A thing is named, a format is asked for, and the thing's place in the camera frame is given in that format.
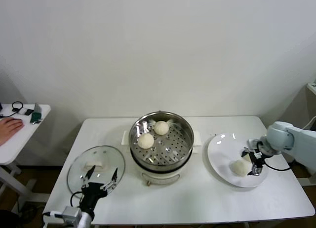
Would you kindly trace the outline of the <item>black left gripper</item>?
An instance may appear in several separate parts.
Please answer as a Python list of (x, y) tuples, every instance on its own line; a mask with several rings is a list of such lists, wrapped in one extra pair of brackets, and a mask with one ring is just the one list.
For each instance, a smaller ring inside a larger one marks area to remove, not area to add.
[(83, 198), (80, 202), (80, 209), (90, 215), (94, 215), (94, 209), (98, 200), (106, 197), (116, 188), (118, 179), (118, 168), (116, 168), (111, 180), (105, 185), (101, 183), (88, 182), (95, 170), (95, 167), (96, 165), (93, 165), (84, 177), (81, 176), (81, 192), (83, 194)]

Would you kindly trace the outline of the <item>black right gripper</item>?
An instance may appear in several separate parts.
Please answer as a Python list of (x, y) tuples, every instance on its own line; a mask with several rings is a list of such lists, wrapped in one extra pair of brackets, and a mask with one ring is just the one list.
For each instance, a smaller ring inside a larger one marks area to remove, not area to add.
[(244, 147), (241, 153), (242, 157), (249, 155), (252, 163), (250, 172), (248, 176), (259, 176), (262, 173), (264, 162), (264, 157), (259, 150), (250, 151), (248, 147)]

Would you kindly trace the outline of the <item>bare person hand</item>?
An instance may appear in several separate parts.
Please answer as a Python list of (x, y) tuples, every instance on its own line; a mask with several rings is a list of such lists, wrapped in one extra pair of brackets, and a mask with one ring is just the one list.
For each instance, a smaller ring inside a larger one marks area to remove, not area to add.
[(21, 119), (12, 117), (3, 118), (0, 121), (0, 145), (4, 145), (23, 127), (24, 123)]

